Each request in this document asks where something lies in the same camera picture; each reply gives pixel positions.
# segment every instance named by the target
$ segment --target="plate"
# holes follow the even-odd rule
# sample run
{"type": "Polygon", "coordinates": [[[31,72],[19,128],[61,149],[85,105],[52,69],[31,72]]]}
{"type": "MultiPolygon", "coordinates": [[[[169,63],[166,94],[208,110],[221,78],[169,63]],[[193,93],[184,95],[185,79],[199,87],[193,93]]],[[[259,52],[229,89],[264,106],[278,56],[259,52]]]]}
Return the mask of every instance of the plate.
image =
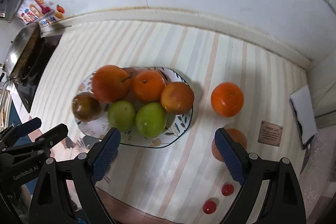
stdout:
{"type": "MultiPolygon", "coordinates": [[[[166,84],[171,82],[184,82],[189,85],[178,73],[174,70],[165,67],[132,67],[124,68],[126,72],[129,73],[132,79],[140,72],[145,70],[155,70],[158,71],[164,78],[166,84]]],[[[82,92],[91,92],[92,78],[95,72],[91,73],[86,77],[83,82],[79,85],[76,95],[82,92]]],[[[136,111],[138,111],[145,104],[140,102],[135,98],[134,93],[131,91],[125,99],[134,105],[136,111]]],[[[108,105],[102,103],[101,116],[91,122],[81,122],[75,118],[79,129],[87,136],[103,139],[106,133],[110,129],[107,109],[108,105]]],[[[173,115],[167,113],[167,124],[165,131],[158,137],[153,139],[147,139],[140,131],[134,126],[130,131],[121,133],[121,143],[131,146],[149,147],[149,148],[163,148],[175,142],[179,137],[181,137],[189,128],[193,116],[193,108],[181,115],[173,115]]]]}

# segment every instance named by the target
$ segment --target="brown label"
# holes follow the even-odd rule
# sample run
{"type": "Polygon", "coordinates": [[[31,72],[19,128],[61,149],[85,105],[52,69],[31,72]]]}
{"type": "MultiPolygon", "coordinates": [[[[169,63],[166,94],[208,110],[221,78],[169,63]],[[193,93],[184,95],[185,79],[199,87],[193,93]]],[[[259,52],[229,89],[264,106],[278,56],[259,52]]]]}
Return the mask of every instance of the brown label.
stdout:
{"type": "Polygon", "coordinates": [[[280,146],[282,135],[282,127],[276,124],[261,121],[261,127],[259,132],[259,143],[270,144],[274,146],[280,146]]]}

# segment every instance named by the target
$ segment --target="stove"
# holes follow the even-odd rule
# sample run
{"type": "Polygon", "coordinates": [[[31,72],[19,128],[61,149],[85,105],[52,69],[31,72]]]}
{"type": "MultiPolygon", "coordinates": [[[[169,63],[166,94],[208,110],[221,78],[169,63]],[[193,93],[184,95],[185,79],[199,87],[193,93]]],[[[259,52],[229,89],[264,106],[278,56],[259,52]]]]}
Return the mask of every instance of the stove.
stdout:
{"type": "Polygon", "coordinates": [[[32,107],[33,99],[42,74],[55,51],[62,35],[42,37],[36,44],[34,52],[27,61],[26,68],[20,78],[14,80],[17,93],[28,113],[32,107]]]}

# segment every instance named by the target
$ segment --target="green apple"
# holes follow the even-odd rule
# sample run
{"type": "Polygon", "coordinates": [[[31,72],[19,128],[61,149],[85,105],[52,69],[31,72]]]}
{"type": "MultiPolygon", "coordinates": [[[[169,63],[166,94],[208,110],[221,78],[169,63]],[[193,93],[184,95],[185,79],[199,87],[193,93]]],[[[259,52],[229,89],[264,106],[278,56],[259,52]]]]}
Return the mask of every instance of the green apple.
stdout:
{"type": "Polygon", "coordinates": [[[135,117],[135,125],[146,138],[155,138],[165,129],[167,115],[160,103],[143,106],[135,117]]]}
{"type": "Polygon", "coordinates": [[[120,132],[131,129],[134,125],[135,115],[135,109],[130,102],[118,101],[109,106],[109,124],[111,127],[118,128],[120,132]]]}

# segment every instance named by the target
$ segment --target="countertop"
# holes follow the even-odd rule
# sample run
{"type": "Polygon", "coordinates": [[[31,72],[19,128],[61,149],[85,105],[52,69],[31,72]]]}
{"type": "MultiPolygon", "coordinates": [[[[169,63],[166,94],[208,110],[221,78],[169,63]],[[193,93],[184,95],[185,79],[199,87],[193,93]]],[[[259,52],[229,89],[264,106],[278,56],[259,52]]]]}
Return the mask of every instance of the countertop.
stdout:
{"type": "MultiPolygon", "coordinates": [[[[298,175],[304,151],[289,105],[289,95],[307,84],[305,71],[290,61],[248,42],[212,31],[168,23],[104,21],[84,23],[64,30],[36,91],[31,117],[40,117],[41,131],[59,123],[69,138],[80,143],[71,112],[78,85],[102,65],[120,67],[165,66],[176,70],[195,93],[190,129],[166,148],[120,145],[118,156],[97,186],[114,198],[153,216],[177,223],[219,223],[239,190],[226,166],[211,154],[215,130],[241,130],[247,151],[267,160],[287,157],[298,175]],[[245,96],[241,112],[222,118],[212,110],[210,95],[221,82],[238,85],[245,96]],[[279,147],[258,143],[261,121],[283,127],[279,147]],[[225,182],[235,192],[221,194],[225,182]],[[217,211],[206,215],[204,202],[217,198],[217,211]]],[[[56,160],[74,158],[79,150],[58,144],[56,160]]],[[[261,195],[267,185],[263,184],[261,195]]],[[[257,199],[249,223],[258,216],[257,199]]]]}

